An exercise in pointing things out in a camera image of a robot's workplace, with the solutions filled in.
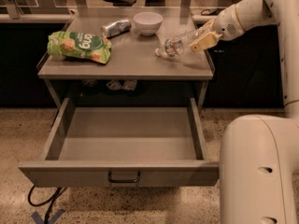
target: speckled floor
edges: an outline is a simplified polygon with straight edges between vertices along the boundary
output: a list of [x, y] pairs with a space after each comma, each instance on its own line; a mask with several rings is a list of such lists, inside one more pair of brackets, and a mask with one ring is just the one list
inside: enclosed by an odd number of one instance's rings
[[[203, 110], [204, 133], [212, 160], [219, 159], [227, 124], [251, 111]], [[0, 108], [0, 223], [43, 223], [40, 220], [48, 205], [33, 207], [27, 202], [32, 183], [18, 169], [18, 163], [39, 158], [55, 114], [56, 109], [51, 108]], [[45, 201], [54, 191], [36, 189], [32, 201]], [[64, 224], [220, 223], [219, 193], [218, 184], [208, 188], [68, 188], [55, 202], [51, 216], [64, 210], [55, 221]]]

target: can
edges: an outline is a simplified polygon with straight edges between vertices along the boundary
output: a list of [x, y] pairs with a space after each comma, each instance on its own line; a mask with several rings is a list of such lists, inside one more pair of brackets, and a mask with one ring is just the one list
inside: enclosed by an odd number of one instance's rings
[[132, 24], [129, 19], [121, 19], [118, 21], [105, 24], [101, 28], [102, 36], [110, 38], [115, 35], [122, 34], [131, 29]]

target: snack bag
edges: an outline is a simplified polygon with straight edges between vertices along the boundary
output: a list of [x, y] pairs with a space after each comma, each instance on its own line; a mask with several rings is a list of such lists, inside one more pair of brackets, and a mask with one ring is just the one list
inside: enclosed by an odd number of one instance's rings
[[55, 32], [49, 36], [48, 54], [90, 59], [107, 63], [111, 42], [102, 36], [75, 32]]

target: white bowl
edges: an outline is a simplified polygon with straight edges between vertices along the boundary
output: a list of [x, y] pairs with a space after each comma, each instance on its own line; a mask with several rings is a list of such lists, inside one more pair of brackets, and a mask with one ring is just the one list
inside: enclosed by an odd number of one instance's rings
[[142, 35], [151, 36], [160, 29], [163, 17], [155, 12], [141, 12], [134, 15], [133, 20]]

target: drawer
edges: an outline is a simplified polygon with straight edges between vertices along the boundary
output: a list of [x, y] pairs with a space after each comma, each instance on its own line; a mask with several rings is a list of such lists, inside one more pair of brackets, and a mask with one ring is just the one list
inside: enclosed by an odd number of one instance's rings
[[65, 98], [39, 161], [19, 168], [37, 187], [211, 186], [196, 102], [183, 107], [76, 107]]

